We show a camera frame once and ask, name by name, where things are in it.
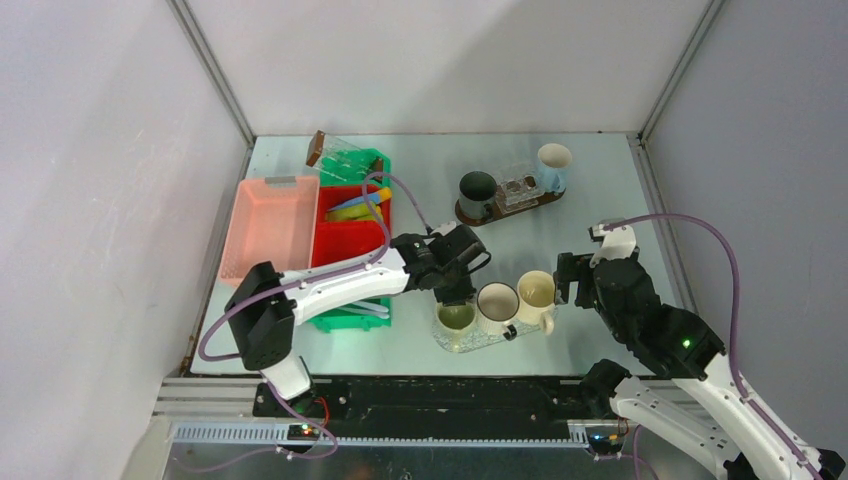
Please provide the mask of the green mug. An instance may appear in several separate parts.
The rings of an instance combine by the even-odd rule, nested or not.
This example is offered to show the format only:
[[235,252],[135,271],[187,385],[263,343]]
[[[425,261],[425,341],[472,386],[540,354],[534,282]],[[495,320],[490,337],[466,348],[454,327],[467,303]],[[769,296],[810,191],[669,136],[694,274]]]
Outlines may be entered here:
[[435,331],[451,339],[466,336],[476,322],[476,308],[471,303],[438,303],[435,312]]

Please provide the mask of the white ribbed mug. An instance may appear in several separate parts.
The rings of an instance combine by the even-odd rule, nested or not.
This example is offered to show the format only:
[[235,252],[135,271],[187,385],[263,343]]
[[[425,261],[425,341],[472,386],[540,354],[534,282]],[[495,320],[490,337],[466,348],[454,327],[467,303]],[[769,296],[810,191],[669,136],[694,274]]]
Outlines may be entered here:
[[517,337],[514,322],[519,304],[519,295],[513,287],[500,282],[485,285],[476,298],[478,328],[489,336],[512,341]]

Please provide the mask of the black mug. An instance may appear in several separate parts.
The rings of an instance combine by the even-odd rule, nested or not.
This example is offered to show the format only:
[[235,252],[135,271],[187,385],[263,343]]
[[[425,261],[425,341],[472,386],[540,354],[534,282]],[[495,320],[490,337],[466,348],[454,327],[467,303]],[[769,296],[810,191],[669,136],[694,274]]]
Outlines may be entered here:
[[462,214],[473,221],[486,221],[493,216],[497,183],[483,171],[466,173],[459,183],[459,206]]

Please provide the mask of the cream mug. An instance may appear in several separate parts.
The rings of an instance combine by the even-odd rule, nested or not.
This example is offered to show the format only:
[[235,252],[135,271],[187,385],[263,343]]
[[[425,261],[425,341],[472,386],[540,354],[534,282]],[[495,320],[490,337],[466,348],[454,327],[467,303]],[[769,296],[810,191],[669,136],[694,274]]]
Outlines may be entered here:
[[539,270],[529,271],[521,276],[516,290],[520,301],[517,320],[537,326],[544,335],[551,335],[555,328],[556,299],[552,275]]

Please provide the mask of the clear textured oval tray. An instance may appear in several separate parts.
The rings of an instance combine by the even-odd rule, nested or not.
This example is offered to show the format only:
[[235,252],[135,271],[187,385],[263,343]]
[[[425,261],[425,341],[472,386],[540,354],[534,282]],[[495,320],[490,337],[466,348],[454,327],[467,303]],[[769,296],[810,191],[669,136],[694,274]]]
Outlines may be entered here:
[[473,302],[462,305],[437,303],[431,333],[436,343],[449,353],[468,353],[502,342],[510,342],[520,336],[541,331],[550,335],[555,326],[556,310],[544,312],[538,324],[527,324],[518,319],[510,320],[494,332],[484,329],[484,317]]

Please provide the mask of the clear acrylic holder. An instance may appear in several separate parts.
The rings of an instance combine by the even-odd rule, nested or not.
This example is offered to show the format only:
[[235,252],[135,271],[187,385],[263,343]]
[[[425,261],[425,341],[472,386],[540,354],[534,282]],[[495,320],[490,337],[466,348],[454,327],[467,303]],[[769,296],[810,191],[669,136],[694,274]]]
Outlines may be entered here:
[[544,190],[536,184],[535,177],[526,167],[517,166],[501,169],[495,175],[497,190],[501,197],[497,201],[505,207],[517,202],[529,200],[544,194]]

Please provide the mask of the light blue mug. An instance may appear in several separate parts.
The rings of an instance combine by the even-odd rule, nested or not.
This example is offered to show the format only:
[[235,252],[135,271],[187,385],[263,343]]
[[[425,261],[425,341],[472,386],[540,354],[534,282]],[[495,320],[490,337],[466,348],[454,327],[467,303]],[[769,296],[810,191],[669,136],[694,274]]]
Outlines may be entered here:
[[534,173],[536,184],[545,192],[564,193],[572,161],[571,151],[562,144],[547,143],[541,146],[537,151]]

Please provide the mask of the clear holder with brown ends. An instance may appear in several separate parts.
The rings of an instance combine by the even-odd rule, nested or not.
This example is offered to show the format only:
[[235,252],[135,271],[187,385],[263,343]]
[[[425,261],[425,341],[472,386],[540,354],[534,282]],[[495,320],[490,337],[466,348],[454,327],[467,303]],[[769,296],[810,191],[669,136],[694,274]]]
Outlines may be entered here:
[[359,184],[373,172],[387,172],[389,160],[376,149],[360,148],[317,130],[305,164],[319,172],[322,186],[344,186]]

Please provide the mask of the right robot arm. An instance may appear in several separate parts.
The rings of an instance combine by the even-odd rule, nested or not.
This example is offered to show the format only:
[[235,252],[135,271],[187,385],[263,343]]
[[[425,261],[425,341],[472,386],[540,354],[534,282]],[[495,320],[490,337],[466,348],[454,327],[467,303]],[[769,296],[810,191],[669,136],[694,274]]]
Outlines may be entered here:
[[553,275],[558,300],[595,311],[644,366],[686,392],[710,416],[662,400],[625,367],[596,362],[581,402],[596,418],[633,420],[695,459],[718,479],[837,479],[842,456],[790,432],[731,372],[724,343],[694,313],[663,303],[638,256],[592,261],[561,253]]

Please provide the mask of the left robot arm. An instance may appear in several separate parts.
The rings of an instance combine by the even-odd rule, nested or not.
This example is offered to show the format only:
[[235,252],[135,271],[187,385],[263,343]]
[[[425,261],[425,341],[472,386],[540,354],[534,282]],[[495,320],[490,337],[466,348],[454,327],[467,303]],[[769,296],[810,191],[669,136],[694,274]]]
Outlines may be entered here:
[[223,321],[237,346],[237,358],[259,373],[292,416],[316,403],[304,360],[293,351],[295,330],[327,311],[371,298],[433,291],[437,301],[469,299],[470,276],[491,260],[467,225],[449,222],[427,235],[401,234],[367,254],[313,270],[278,272],[269,262],[255,265],[225,306]]

